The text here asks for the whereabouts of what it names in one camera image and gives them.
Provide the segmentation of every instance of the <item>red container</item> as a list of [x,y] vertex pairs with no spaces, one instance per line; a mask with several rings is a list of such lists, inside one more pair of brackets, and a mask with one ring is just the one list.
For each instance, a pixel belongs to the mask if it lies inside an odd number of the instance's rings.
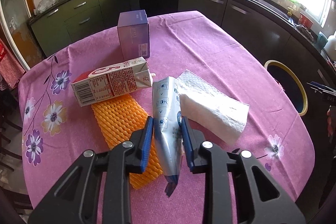
[[302,24],[309,30],[311,26],[313,25],[313,22],[308,17],[306,17],[303,13],[300,13],[299,24]]

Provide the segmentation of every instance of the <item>silver screw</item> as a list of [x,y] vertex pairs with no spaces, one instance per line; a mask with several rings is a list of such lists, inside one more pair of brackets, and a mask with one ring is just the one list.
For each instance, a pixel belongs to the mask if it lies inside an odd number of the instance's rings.
[[92,150],[85,150],[83,153],[84,157],[90,158],[93,156],[93,151]]
[[244,158],[250,158],[252,156],[252,153],[249,151],[249,150],[243,150],[241,152],[241,155],[244,157]]
[[123,147],[125,147],[125,148],[130,148],[132,146],[133,146],[133,143],[131,141],[123,142]]
[[205,142],[202,143],[202,146],[204,148],[211,148],[211,147],[213,147],[213,144],[212,144],[212,142],[205,141]]

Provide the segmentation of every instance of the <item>blue gripper pad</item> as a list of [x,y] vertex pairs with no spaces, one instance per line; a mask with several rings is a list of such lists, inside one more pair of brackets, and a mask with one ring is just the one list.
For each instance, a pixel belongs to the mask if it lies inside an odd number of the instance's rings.
[[183,117],[182,119],[181,132],[182,132],[183,147],[184,147],[185,157],[187,160],[187,165],[189,167],[189,170],[192,172],[194,169],[194,151],[193,151],[193,147],[191,144],[189,132],[185,124],[185,117]]
[[152,136],[153,136],[153,118],[150,117],[148,119],[148,123],[146,123],[145,128],[143,129],[145,134],[142,148],[140,149],[141,151],[141,162],[140,162],[140,168],[142,173],[146,170],[147,165],[148,165],[148,159],[149,159],[149,154],[151,151],[151,144],[152,144]]

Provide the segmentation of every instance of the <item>blue wrapper end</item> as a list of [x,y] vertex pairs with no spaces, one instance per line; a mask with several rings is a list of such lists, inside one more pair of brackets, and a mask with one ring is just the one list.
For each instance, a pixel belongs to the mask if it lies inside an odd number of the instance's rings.
[[179,175],[173,175],[173,176],[165,176],[166,180],[168,181],[168,184],[165,189],[165,193],[168,197],[172,195],[174,192],[177,183],[179,182]]

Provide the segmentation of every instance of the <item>pink tablecloth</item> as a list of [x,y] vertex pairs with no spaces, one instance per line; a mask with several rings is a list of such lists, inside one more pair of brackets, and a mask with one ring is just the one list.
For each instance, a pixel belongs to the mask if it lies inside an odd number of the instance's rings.
[[[227,151],[240,148],[256,157],[267,155],[260,161],[295,200],[312,172],[314,148],[301,118],[275,80],[239,43],[199,12],[156,16],[148,21],[148,63],[156,80],[178,77],[189,69],[221,92],[250,104],[246,128],[234,146],[195,122],[191,126]],[[84,150],[108,149],[91,107],[79,107],[70,83],[85,71],[122,61],[117,29],[111,28],[66,47],[21,79],[23,167],[34,207]],[[152,89],[132,96],[152,113]],[[272,152],[274,145],[277,154]],[[160,176],[140,190],[131,190],[133,223],[201,223],[204,175],[192,175],[184,159],[171,198],[166,197],[165,186]]]

